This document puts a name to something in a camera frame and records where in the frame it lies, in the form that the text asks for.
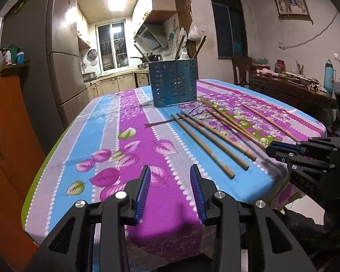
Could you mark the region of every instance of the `white plastic bag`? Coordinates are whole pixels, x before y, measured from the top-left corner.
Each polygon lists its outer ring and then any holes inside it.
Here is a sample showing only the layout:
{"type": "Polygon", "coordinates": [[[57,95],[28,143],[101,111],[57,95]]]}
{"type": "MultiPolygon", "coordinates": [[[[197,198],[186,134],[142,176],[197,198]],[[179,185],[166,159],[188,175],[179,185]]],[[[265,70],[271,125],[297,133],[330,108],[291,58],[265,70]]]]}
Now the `white plastic bag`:
{"type": "Polygon", "coordinates": [[[198,28],[198,26],[195,24],[191,13],[190,15],[191,15],[192,22],[189,28],[188,39],[192,41],[198,41],[202,38],[202,33],[200,29],[198,28]]]}
{"type": "Polygon", "coordinates": [[[189,59],[187,48],[184,47],[184,48],[181,49],[181,54],[180,54],[179,59],[189,59]]]}

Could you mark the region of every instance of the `perforated plastic basket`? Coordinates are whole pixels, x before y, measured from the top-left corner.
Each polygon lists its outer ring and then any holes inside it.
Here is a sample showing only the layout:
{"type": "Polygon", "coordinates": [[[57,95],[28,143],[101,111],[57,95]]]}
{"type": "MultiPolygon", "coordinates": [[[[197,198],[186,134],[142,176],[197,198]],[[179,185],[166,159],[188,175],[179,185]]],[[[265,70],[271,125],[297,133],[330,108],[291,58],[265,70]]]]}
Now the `perforated plastic basket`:
{"type": "Polygon", "coordinates": [[[197,100],[197,59],[149,63],[151,89],[156,107],[197,100]]]}

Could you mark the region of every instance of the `metal screw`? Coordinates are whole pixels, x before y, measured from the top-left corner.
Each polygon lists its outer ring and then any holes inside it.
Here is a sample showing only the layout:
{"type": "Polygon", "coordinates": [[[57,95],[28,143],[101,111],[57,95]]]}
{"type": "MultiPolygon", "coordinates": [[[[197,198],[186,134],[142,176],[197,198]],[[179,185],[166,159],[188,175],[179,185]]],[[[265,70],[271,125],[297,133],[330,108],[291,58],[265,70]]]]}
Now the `metal screw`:
{"type": "Polygon", "coordinates": [[[118,199],[123,199],[123,198],[125,198],[127,196],[127,193],[124,192],[124,191],[119,191],[119,192],[116,192],[115,196],[118,199]]]}
{"type": "Polygon", "coordinates": [[[81,208],[85,206],[85,201],[76,201],[76,203],[74,204],[76,207],[81,208]]]}
{"type": "Polygon", "coordinates": [[[263,209],[266,206],[266,203],[264,201],[256,201],[256,206],[263,209]]]}
{"type": "Polygon", "coordinates": [[[216,198],[220,198],[220,199],[226,197],[226,194],[223,191],[217,191],[216,193],[214,193],[214,195],[216,198]]]}

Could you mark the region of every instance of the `floral tablecloth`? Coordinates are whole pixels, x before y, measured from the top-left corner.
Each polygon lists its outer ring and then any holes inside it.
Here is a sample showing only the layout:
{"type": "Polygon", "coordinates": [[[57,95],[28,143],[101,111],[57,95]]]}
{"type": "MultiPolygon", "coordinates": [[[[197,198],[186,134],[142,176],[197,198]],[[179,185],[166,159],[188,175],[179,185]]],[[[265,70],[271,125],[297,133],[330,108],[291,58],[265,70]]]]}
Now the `floral tablecloth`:
{"type": "MultiPolygon", "coordinates": [[[[241,106],[241,102],[300,140],[324,136],[325,127],[293,107],[232,84],[199,80],[197,91],[197,102],[166,108],[153,106],[150,86],[93,99],[57,142],[33,182],[22,212],[25,231],[40,244],[77,200],[105,200],[122,190],[127,181],[138,178],[144,165],[151,168],[151,187],[143,220],[137,227],[125,229],[131,271],[149,271],[199,253],[211,256],[215,230],[203,227],[197,217],[189,181],[193,163],[198,164],[203,177],[237,200],[254,202],[262,198],[272,207],[285,205],[298,192],[285,183],[285,164],[268,158],[253,143],[234,134],[206,108],[216,105],[266,145],[272,140],[294,141],[241,106]],[[251,149],[257,160],[252,162],[230,148],[249,163],[249,170],[244,171],[198,133],[236,174],[229,179],[172,121],[170,115],[180,109],[251,149]]],[[[99,236],[100,226],[95,235],[95,271],[99,236]]]]}

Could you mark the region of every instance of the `framed picture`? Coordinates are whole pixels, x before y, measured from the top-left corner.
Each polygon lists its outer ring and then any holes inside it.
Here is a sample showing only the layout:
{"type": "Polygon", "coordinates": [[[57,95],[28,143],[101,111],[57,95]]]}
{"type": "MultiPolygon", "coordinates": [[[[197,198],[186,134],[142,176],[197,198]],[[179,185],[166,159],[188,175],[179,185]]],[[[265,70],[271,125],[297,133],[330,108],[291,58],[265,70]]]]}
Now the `framed picture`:
{"type": "Polygon", "coordinates": [[[281,19],[311,20],[305,0],[275,0],[281,19]]]}

